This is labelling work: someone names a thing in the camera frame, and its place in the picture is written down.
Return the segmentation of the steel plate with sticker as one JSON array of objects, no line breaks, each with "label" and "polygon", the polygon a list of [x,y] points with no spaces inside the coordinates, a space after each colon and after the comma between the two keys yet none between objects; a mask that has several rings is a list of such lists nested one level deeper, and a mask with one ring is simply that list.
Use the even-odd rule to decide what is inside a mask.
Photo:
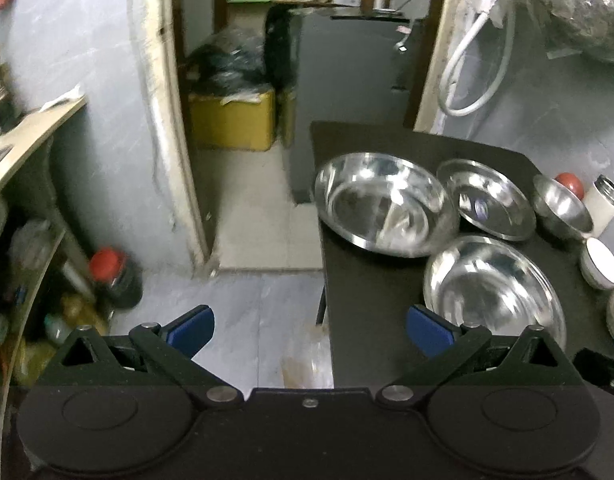
[{"label": "steel plate with sticker", "polygon": [[524,242],[536,229],[530,201],[508,177],[475,160],[442,162],[436,177],[471,226],[507,242]]}]

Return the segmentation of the white thermos jar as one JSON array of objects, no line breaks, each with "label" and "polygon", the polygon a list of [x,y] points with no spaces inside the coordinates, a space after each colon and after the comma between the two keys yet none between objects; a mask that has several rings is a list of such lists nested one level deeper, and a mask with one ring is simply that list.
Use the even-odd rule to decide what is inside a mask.
[{"label": "white thermos jar", "polygon": [[600,237],[614,218],[614,182],[600,174],[585,192],[583,203],[594,224],[592,237]]}]

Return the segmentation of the wooden shelf board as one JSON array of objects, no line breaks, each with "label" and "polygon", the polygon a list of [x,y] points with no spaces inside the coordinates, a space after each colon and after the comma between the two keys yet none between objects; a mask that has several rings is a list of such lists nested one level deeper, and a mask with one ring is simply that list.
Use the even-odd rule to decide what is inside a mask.
[{"label": "wooden shelf board", "polygon": [[86,97],[34,112],[0,136],[0,192],[29,157],[69,118],[86,105]]}]

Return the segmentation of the red round ball lid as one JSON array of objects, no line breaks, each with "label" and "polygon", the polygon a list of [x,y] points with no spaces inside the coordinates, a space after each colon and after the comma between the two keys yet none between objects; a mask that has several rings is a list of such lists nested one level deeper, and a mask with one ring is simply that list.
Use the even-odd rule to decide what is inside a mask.
[{"label": "red round ball lid", "polygon": [[557,175],[556,180],[570,190],[579,200],[584,198],[584,184],[576,174],[561,172],[561,174]]}]

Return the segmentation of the large deep steel bowl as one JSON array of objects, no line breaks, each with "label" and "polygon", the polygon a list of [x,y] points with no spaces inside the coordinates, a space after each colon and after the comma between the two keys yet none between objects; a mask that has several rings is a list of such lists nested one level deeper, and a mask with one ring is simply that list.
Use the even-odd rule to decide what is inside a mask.
[{"label": "large deep steel bowl", "polygon": [[441,182],[393,155],[336,156],[318,169],[311,196],[328,228],[375,254],[427,257],[459,231],[458,211]]}]

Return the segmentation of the wide steel plate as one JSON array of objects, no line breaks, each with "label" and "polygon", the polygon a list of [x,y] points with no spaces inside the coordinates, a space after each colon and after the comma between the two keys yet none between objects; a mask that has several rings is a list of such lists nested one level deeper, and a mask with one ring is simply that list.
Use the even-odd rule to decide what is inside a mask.
[{"label": "wide steel plate", "polygon": [[554,286],[537,264],[501,240],[466,235],[450,242],[426,263],[423,298],[429,310],[457,326],[519,336],[525,327],[540,325],[566,347]]}]

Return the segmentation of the white ceramic bowl red rim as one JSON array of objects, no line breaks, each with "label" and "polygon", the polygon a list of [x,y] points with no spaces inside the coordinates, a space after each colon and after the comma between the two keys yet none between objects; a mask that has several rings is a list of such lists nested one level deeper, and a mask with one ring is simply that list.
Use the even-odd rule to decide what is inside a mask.
[{"label": "white ceramic bowl red rim", "polygon": [[598,238],[589,237],[584,241],[580,252],[580,270],[592,288],[614,289],[614,255]]}]

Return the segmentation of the dark grey cabinet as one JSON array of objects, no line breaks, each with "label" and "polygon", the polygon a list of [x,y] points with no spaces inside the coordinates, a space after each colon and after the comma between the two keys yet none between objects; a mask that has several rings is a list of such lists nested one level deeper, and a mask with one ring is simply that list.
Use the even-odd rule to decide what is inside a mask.
[{"label": "dark grey cabinet", "polygon": [[293,201],[310,200],[313,122],[398,125],[407,110],[423,20],[341,6],[276,4],[264,61],[277,98],[283,166]]}]

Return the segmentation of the black plastic bag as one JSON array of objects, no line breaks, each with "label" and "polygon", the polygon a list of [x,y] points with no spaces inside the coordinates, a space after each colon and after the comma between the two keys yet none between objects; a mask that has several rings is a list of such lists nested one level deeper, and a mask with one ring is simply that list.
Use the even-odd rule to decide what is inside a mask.
[{"label": "black plastic bag", "polygon": [[271,89],[264,38],[254,29],[230,25],[208,37],[185,59],[188,88],[199,96],[234,96]]}]

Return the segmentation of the red capped bottle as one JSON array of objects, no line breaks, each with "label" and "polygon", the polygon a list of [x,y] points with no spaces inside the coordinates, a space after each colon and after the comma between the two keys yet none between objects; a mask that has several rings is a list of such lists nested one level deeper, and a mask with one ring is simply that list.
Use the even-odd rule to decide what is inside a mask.
[{"label": "red capped bottle", "polygon": [[94,282],[118,308],[132,309],[141,301],[141,270],[125,252],[114,247],[101,248],[90,259],[89,270]]}]

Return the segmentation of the yellow box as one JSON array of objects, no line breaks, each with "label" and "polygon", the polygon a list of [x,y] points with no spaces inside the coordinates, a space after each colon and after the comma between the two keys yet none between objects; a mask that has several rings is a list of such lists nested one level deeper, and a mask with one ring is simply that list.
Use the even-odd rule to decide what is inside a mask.
[{"label": "yellow box", "polygon": [[189,94],[191,140],[199,148],[265,152],[275,142],[275,92]]}]

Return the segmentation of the small round steel bowl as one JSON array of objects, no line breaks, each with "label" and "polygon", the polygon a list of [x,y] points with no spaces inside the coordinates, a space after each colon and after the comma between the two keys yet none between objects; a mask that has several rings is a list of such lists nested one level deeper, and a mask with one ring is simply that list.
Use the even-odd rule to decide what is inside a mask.
[{"label": "small round steel bowl", "polygon": [[594,222],[585,204],[568,188],[543,174],[533,177],[532,205],[542,226],[558,240],[586,240]]}]

